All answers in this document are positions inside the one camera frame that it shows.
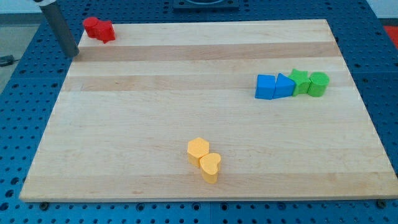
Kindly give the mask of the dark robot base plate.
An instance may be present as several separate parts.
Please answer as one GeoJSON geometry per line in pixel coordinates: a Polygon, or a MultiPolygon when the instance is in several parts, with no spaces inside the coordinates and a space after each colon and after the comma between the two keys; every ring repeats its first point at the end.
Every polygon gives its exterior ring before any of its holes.
{"type": "Polygon", "coordinates": [[[238,9],[239,0],[174,0],[173,10],[238,9]]]}

